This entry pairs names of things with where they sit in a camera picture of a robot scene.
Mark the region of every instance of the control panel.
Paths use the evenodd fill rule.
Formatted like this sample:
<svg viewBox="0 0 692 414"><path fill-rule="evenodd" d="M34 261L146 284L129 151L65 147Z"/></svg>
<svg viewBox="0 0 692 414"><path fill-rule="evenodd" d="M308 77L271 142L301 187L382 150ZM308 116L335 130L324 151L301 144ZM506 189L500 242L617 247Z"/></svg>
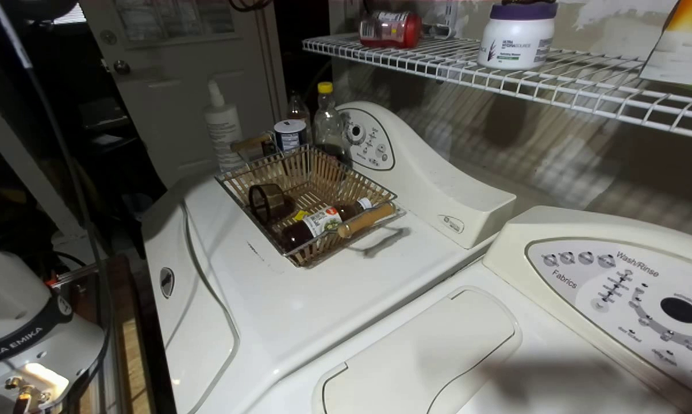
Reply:
<svg viewBox="0 0 692 414"><path fill-rule="evenodd" d="M392 189L405 212L459 246L469 247L495 235L513 215L513 193L457 169L396 113L367 101L342 104L339 111L348 114L354 168Z"/></svg>
<svg viewBox="0 0 692 414"><path fill-rule="evenodd" d="M534 242L527 257L586 319L692 389L692 260L602 238Z"/></svg>
<svg viewBox="0 0 692 414"><path fill-rule="evenodd" d="M348 111L348 141L354 164L370 169L394 169L396 157L383 123L366 111Z"/></svg>

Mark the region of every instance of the white washing machine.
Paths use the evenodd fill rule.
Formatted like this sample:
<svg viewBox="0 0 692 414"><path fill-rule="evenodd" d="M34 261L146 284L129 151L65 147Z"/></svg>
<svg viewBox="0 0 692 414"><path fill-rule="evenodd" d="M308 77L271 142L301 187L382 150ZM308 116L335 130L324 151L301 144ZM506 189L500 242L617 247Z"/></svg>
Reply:
<svg viewBox="0 0 692 414"><path fill-rule="evenodd" d="M255 414L692 412L692 236L555 206Z"/></svg>
<svg viewBox="0 0 692 414"><path fill-rule="evenodd" d="M150 282L178 412L249 412L277 383L472 260L516 195L459 173L402 120L342 105L357 169L401 215L301 268L280 257L216 180L146 215Z"/></svg>

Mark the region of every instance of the white bottle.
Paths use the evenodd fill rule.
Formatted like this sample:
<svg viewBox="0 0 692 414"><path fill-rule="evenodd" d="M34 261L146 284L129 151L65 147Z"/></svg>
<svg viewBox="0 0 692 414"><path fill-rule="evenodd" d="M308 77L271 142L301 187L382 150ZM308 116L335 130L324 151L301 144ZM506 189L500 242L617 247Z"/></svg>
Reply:
<svg viewBox="0 0 692 414"><path fill-rule="evenodd" d="M216 168L220 173L244 166L244 158L229 147L242 141L239 114L232 104L226 104L224 92L216 81L208 82L212 108L204 113L204 120L212 130L212 142L216 151Z"/></svg>

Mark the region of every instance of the white wire shelf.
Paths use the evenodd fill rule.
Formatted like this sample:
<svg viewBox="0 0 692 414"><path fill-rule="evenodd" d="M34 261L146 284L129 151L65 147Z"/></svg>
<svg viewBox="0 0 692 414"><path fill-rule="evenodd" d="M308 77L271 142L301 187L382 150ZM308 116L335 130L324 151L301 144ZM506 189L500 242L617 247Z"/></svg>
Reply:
<svg viewBox="0 0 692 414"><path fill-rule="evenodd" d="M472 42L363 49L357 35L303 39L303 50L692 138L692 95L651 90L640 77L643 59L551 50L540 68L506 70L481 67Z"/></svg>

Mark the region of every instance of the washing machine lid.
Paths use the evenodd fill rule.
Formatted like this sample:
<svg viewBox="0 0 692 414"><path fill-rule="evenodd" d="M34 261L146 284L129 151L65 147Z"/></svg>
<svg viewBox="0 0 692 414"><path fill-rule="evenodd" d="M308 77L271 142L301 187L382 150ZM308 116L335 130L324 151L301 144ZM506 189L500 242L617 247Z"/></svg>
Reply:
<svg viewBox="0 0 692 414"><path fill-rule="evenodd" d="M348 359L316 400L329 414L454 414L482 387L479 365L510 353L516 335L506 306L467 290Z"/></svg>
<svg viewBox="0 0 692 414"><path fill-rule="evenodd" d="M200 238L195 254L210 260L212 281L239 331L236 357L204 392L204 407L213 408L246 407L282 375L472 254L405 214L317 266L301 268L270 243L216 182L190 189L183 199L188 226ZM363 254L396 228L406 228L406 236L374 257Z"/></svg>

